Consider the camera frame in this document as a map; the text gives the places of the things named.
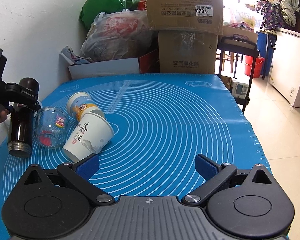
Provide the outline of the white chest freezer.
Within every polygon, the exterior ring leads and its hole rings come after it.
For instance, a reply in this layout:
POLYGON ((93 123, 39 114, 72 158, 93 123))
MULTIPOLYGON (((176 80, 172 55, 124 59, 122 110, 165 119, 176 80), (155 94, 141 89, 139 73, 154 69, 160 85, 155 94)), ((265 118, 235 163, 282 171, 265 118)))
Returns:
POLYGON ((295 108, 300 108, 300 33, 279 28, 269 83, 295 108))

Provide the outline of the black metal chair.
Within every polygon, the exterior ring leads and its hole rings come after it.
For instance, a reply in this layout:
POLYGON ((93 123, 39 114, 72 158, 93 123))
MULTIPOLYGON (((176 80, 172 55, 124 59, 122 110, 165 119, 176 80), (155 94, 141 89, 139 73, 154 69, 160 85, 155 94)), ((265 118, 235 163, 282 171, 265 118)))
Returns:
POLYGON ((257 48, 257 44, 250 40, 240 38, 240 37, 223 36, 221 38, 221 41, 218 41, 217 49, 219 49, 221 51, 220 57, 219 57, 220 63, 219 63, 219 69, 218 69, 219 78, 221 78, 221 75, 222 75, 223 56, 226 51, 232 53, 232 55, 236 54, 234 78, 236 78, 236 70, 237 70, 239 55, 241 55, 241 58, 242 58, 241 61, 243 61, 243 56, 251 56, 253 58, 253 64, 252 64, 251 71, 250 71, 250 77, 249 77, 249 83, 248 83, 249 87, 247 90, 247 94, 246 94, 245 98, 243 98, 243 99, 235 98, 235 101, 237 102, 237 104, 243 106, 242 112, 244 113, 247 105, 249 105, 249 102, 250 102, 249 94, 250 94, 251 85, 253 82, 253 74, 254 74, 254 70, 255 70, 256 59, 259 57, 259 54, 260 54, 260 52, 257 48))

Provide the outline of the white calligraphy paper cup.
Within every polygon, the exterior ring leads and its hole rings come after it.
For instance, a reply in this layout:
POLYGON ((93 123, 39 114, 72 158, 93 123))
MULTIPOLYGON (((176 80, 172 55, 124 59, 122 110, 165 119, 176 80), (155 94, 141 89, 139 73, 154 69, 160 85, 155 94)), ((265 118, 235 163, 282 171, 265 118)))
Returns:
POLYGON ((72 131, 62 151, 77 163, 91 154, 101 152, 113 136, 114 130, 104 117, 87 113, 72 131))

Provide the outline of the purple floral bag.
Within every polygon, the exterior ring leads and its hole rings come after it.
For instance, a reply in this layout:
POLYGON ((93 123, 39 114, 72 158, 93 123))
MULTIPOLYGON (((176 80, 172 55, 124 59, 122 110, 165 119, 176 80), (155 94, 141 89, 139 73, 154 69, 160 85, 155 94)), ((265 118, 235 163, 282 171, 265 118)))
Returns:
POLYGON ((260 0, 255 5, 255 11, 263 16, 263 30, 277 31, 278 28, 286 27, 279 3, 260 0))

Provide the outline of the blue orange paper cup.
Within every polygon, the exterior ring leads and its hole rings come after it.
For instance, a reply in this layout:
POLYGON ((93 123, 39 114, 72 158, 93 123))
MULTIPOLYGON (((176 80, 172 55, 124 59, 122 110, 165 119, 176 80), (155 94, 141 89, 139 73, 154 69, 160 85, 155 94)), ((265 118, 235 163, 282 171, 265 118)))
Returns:
POLYGON ((83 115, 87 113, 95 113, 104 118, 103 111, 93 102, 91 96, 86 92, 72 94, 67 102, 66 110, 68 114, 78 122, 80 122, 83 115))

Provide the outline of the upper cardboard box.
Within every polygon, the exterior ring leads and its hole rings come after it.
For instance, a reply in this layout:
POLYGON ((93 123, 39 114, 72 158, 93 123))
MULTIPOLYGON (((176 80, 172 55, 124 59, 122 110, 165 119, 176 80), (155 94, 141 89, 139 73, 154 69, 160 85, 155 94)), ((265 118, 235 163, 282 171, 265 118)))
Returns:
POLYGON ((153 30, 223 33, 223 0, 147 0, 153 30))

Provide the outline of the lower cardboard box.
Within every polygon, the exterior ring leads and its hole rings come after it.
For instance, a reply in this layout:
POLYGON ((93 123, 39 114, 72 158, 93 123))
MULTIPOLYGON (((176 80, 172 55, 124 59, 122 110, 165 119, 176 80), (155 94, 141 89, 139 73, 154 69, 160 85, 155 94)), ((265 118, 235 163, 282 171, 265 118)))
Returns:
POLYGON ((218 36, 189 31, 159 31, 161 73, 214 74, 218 36))

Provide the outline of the cardboard box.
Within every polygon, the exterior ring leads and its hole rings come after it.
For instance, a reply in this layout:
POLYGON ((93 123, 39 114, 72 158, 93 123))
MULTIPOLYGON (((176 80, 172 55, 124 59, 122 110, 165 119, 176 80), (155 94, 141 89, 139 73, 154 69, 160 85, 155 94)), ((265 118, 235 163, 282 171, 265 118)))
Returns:
POLYGON ((153 30, 223 33, 223 0, 147 0, 153 30))
POLYGON ((161 73, 214 74, 218 36, 189 31, 159 31, 161 73))

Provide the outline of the white open box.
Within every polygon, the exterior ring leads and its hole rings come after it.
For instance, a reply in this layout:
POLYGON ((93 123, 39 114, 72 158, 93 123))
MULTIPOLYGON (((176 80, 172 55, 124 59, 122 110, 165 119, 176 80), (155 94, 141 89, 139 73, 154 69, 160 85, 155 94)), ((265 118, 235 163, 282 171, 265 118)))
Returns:
POLYGON ((136 58, 89 62, 75 55, 68 46, 60 55, 69 63, 68 70, 73 80, 126 74, 147 74, 159 71, 159 51, 157 49, 136 58))

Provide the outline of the black thermos bottle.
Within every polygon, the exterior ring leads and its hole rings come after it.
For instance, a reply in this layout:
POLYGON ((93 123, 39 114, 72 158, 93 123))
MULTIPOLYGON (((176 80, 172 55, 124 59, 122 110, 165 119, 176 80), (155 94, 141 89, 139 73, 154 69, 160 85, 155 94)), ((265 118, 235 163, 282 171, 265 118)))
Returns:
POLYGON ((30 77, 19 81, 23 103, 15 102, 8 132, 8 152, 18 158, 27 158, 32 152, 34 114, 41 108, 38 102, 39 83, 30 77))

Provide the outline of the clear glass jar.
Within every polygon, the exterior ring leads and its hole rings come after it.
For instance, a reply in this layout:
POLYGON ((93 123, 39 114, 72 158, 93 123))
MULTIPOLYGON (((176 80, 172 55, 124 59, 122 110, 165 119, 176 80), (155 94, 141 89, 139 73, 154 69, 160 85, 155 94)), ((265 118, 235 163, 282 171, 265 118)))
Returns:
POLYGON ((43 107, 36 115, 34 136, 45 148, 61 148, 66 142, 70 121, 57 107, 43 107))

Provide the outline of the clear plastic bag red contents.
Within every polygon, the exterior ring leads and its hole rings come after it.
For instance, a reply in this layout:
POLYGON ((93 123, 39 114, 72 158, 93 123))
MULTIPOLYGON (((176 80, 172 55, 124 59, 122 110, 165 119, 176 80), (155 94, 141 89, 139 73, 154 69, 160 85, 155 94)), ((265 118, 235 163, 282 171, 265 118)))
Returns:
POLYGON ((91 24, 80 55, 94 62, 139 57, 149 50, 154 36, 145 10, 102 12, 91 24))

